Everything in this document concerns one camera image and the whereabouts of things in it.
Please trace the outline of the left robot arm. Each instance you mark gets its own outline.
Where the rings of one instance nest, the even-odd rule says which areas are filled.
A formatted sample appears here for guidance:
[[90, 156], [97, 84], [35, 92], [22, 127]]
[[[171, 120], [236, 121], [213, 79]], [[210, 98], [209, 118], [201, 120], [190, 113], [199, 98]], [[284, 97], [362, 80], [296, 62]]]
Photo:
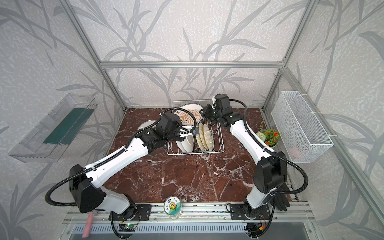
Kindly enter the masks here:
[[185, 135], [192, 133], [191, 126], [184, 126], [180, 118], [164, 113], [153, 127], [138, 129], [130, 142], [105, 158], [89, 164], [90, 172], [70, 181], [70, 192], [81, 213], [93, 210], [111, 211], [131, 216], [136, 205], [124, 194], [118, 194], [104, 187], [104, 183], [129, 164], [162, 148], [170, 141], [182, 142]]

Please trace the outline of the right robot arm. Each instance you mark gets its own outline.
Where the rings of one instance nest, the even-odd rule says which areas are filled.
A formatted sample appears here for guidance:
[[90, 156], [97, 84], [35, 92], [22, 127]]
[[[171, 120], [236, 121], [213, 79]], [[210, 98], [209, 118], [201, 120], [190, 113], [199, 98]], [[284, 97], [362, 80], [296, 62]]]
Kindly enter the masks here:
[[213, 104], [201, 110], [202, 115], [210, 122], [219, 123], [229, 129], [245, 149], [250, 153], [256, 164], [253, 174], [254, 186], [244, 200], [244, 211], [251, 217], [263, 205], [271, 203], [281, 211], [289, 208], [290, 202], [284, 194], [277, 191], [288, 191], [287, 164], [256, 135], [247, 123], [247, 107], [238, 100], [230, 99], [225, 94], [213, 97]]

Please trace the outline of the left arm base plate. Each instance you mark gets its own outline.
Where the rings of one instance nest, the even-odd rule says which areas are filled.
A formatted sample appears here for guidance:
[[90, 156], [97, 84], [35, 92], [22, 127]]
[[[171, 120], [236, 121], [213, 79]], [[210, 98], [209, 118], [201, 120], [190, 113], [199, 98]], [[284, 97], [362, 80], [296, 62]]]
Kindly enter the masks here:
[[148, 221], [151, 215], [152, 205], [138, 204], [128, 207], [122, 214], [111, 212], [109, 221]]

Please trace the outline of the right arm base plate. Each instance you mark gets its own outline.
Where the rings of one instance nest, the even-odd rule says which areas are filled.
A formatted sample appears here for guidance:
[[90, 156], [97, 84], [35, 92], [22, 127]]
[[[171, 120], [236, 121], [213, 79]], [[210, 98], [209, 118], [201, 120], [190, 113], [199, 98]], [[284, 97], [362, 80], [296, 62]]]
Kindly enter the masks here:
[[271, 211], [268, 205], [262, 205], [257, 209], [252, 209], [250, 206], [245, 204], [227, 204], [227, 211], [231, 215], [231, 220], [269, 220]]

